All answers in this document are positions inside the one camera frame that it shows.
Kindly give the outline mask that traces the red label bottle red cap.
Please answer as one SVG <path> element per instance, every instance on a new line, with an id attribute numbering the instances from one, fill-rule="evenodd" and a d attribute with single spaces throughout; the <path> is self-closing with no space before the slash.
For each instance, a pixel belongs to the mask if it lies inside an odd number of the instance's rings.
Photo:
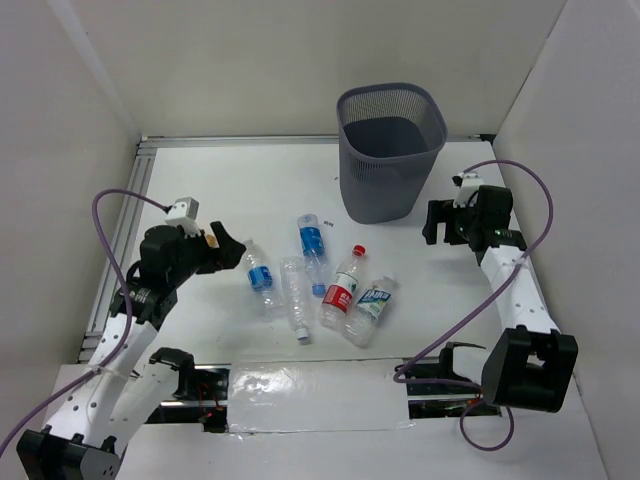
<path id="1" fill-rule="evenodd" d="M 319 310 L 319 322 L 339 331 L 344 322 L 363 275 L 366 248 L 355 245 L 340 263 L 326 290 Z"/>

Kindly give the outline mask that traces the green label plastic bottle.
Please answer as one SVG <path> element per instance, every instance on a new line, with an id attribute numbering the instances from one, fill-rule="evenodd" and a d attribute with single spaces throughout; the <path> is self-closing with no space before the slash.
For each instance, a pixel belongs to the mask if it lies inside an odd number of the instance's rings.
<path id="1" fill-rule="evenodd" d="M 394 275 L 373 280 L 363 291 L 342 327 L 343 337 L 358 348 L 365 348 L 374 336 L 380 317 L 395 295 L 398 282 Z"/>

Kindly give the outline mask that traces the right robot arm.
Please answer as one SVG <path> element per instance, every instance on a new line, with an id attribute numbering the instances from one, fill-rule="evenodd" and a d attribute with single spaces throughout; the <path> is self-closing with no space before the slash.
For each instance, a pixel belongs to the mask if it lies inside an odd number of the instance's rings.
<path id="1" fill-rule="evenodd" d="M 462 188 L 456 200 L 428 204 L 423 235 L 437 242 L 440 224 L 450 245 L 466 245 L 496 294 L 502 333 L 491 349 L 450 342 L 440 354 L 436 379 L 448 392 L 473 382 L 487 404 L 555 413 L 563 405 L 578 355 L 576 339 L 561 333 L 543 305 L 526 243 L 509 227 L 509 189 Z"/>

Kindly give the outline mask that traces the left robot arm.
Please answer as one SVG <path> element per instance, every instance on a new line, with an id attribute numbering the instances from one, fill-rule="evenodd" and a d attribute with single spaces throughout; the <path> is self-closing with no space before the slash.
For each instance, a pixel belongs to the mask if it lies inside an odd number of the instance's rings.
<path id="1" fill-rule="evenodd" d="M 236 268 L 246 251 L 221 222 L 211 234 L 180 226 L 147 230 L 139 258 L 115 294 L 110 319 L 83 375 L 60 394 L 63 403 L 45 426 L 22 433 L 16 451 L 30 479 L 113 479 L 128 444 L 168 396 L 196 390 L 192 354 L 162 347 L 132 375 L 194 275 Z"/>

